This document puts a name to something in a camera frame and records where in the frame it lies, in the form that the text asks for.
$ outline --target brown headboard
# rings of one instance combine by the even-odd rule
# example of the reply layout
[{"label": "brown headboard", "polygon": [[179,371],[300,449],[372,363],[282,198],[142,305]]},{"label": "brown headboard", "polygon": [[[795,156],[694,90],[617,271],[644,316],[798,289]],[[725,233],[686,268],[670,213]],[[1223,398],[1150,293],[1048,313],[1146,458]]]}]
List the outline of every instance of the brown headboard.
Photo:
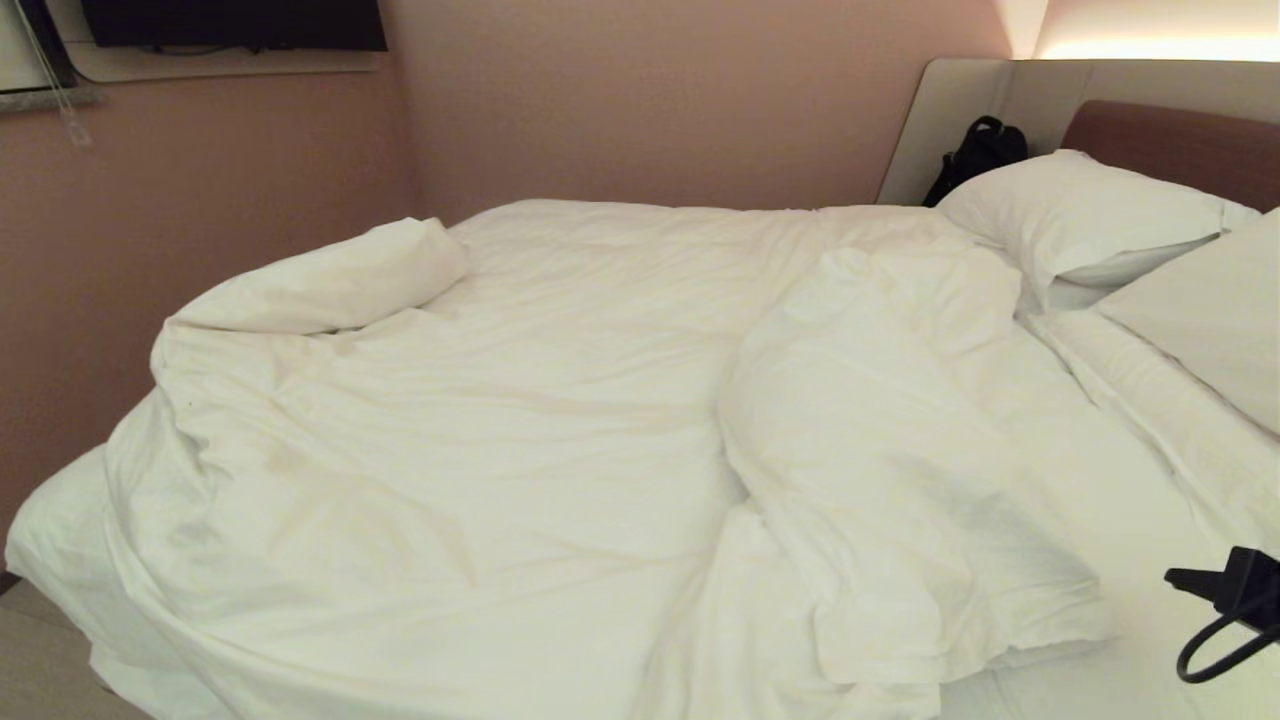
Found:
[{"label": "brown headboard", "polygon": [[1085,102],[1062,147],[1262,211],[1280,206],[1280,126],[1125,102]]}]

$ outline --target bag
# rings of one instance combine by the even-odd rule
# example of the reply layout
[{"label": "bag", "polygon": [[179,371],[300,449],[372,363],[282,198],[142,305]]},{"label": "bag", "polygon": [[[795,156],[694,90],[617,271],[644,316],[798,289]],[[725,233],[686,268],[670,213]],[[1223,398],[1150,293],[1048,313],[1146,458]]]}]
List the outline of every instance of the bag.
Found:
[{"label": "bag", "polygon": [[952,190],[988,170],[1020,163],[1028,158],[1027,136],[991,115],[978,118],[955,152],[942,158],[942,173],[924,199],[925,208],[936,208]]}]

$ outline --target white duvet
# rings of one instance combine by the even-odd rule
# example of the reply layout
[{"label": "white duvet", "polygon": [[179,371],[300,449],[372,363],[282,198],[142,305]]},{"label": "white duvet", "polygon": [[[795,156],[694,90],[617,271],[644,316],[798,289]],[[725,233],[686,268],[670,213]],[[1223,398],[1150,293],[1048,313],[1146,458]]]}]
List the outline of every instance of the white duvet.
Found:
[{"label": "white duvet", "polygon": [[[929,418],[911,387],[946,383],[931,354],[1007,331],[1016,283],[989,283],[989,256],[938,215],[531,202],[453,237],[472,274],[425,309],[406,288],[438,292],[448,274],[374,243],[383,261],[356,279],[285,263],[252,279],[265,291],[215,291],[166,324],[156,389],[106,447],[105,564],[148,637],[95,632],[91,609],[81,623],[129,700],[210,720],[928,717],[937,683],[1007,650],[1105,634],[1096,583],[1007,455],[955,496],[1016,520],[1012,534],[961,533],[972,547],[942,530],[918,542],[922,516],[946,516],[925,496],[865,491],[895,480],[876,474],[888,446],[861,448],[867,484],[850,487],[881,506],[860,518],[820,502],[840,492],[829,477],[780,503],[726,461],[726,368],[827,251],[869,251],[836,256],[864,273],[892,275],[902,258],[933,269],[896,290],[810,288],[872,307],[847,328],[868,342],[883,329],[906,343],[869,356],[896,383],[846,419]],[[956,398],[920,447],[890,450],[984,466],[987,454],[950,452],[946,428],[1002,439]],[[1034,566],[1000,564],[1014,537]],[[10,543],[17,570],[32,544]],[[989,596],[1028,578],[1074,582],[1037,597],[1080,612],[992,626]],[[877,597],[936,615],[860,601]]]}]

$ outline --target window sill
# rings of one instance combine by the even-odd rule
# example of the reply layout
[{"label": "window sill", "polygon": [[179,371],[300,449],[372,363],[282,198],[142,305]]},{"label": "window sill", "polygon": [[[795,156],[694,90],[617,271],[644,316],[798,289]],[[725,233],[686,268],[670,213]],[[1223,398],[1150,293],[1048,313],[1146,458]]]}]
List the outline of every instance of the window sill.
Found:
[{"label": "window sill", "polygon": [[[67,90],[67,99],[72,105],[96,105],[101,102],[104,95],[96,87],[70,87]],[[8,113],[26,113],[28,110],[56,110],[58,96],[50,90],[32,90],[29,92],[8,92],[0,95],[0,115]]]}]

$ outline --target floor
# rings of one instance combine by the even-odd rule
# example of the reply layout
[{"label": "floor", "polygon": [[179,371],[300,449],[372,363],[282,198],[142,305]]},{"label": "floor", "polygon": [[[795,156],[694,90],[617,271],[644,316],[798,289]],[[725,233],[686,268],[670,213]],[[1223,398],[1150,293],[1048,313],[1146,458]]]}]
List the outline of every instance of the floor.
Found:
[{"label": "floor", "polygon": [[88,641],[31,583],[0,594],[0,720],[150,720],[102,689]]}]

